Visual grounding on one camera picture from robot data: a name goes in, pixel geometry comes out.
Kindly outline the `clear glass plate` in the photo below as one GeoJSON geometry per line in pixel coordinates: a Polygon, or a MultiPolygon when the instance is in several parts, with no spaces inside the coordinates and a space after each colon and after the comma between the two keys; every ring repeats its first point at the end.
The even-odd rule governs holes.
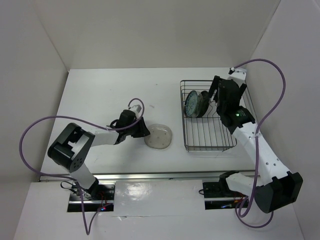
{"type": "Polygon", "coordinates": [[[198,115],[197,117],[200,118],[201,117],[201,112],[202,112],[202,105],[203,105],[203,95],[201,92],[197,92],[198,93],[198,115]]]}

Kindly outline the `black round plate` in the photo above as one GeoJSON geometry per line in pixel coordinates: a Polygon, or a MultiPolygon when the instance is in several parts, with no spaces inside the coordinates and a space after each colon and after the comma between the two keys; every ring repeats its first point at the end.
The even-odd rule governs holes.
{"type": "Polygon", "coordinates": [[[206,91],[206,90],[202,91],[201,95],[202,95],[202,103],[200,106],[200,112],[198,114],[199,118],[202,118],[205,115],[205,113],[207,112],[207,110],[209,108],[210,101],[211,101],[211,96],[208,91],[206,91]]]}

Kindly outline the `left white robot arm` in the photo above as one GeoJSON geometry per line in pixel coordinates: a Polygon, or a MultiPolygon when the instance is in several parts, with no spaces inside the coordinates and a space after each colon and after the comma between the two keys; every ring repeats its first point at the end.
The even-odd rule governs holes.
{"type": "Polygon", "coordinates": [[[111,130],[85,131],[75,123],[69,123],[48,149],[47,155],[78,182],[81,194],[88,200],[97,197],[99,181],[90,172],[85,159],[90,148],[101,145],[118,145],[127,136],[143,138],[150,135],[144,118],[137,118],[136,110],[123,110],[118,119],[111,122],[111,130]]]}

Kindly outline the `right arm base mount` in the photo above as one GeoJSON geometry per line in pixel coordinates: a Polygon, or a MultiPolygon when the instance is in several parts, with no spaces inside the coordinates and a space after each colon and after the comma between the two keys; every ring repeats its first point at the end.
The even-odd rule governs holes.
{"type": "Polygon", "coordinates": [[[206,210],[234,209],[246,197],[235,191],[224,191],[218,182],[203,182],[198,191],[204,197],[206,210]]]}

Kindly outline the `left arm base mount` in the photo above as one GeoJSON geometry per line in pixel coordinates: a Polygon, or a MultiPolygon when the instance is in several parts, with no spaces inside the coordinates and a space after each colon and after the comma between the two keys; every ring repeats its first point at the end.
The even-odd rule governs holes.
{"type": "MultiPolygon", "coordinates": [[[[64,190],[68,190],[68,213],[80,213],[81,207],[81,194],[75,183],[69,181],[62,181],[60,187],[64,190]]],[[[107,182],[106,184],[99,184],[97,193],[91,196],[86,191],[82,191],[84,211],[96,212],[100,208],[101,212],[113,212],[114,211],[114,197],[115,197],[115,183],[107,182]]]]}

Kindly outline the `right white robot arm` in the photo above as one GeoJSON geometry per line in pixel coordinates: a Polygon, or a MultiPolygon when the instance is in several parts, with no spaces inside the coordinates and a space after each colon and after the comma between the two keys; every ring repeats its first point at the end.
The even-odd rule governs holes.
{"type": "Polygon", "coordinates": [[[297,200],[303,178],[281,162],[259,131],[253,115],[240,105],[246,88],[245,83],[238,85],[233,79],[215,76],[209,89],[222,124],[244,147],[256,171],[254,178],[234,170],[223,173],[218,190],[223,196],[239,192],[253,197],[259,209],[268,214],[297,200]]]}

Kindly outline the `blue floral ceramic plate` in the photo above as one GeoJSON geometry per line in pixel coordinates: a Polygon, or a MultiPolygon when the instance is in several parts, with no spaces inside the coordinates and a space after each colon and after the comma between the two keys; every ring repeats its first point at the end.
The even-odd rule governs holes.
{"type": "Polygon", "coordinates": [[[184,115],[187,118],[196,118],[199,114],[200,94],[196,90],[192,90],[186,97],[184,103],[184,115]]]}

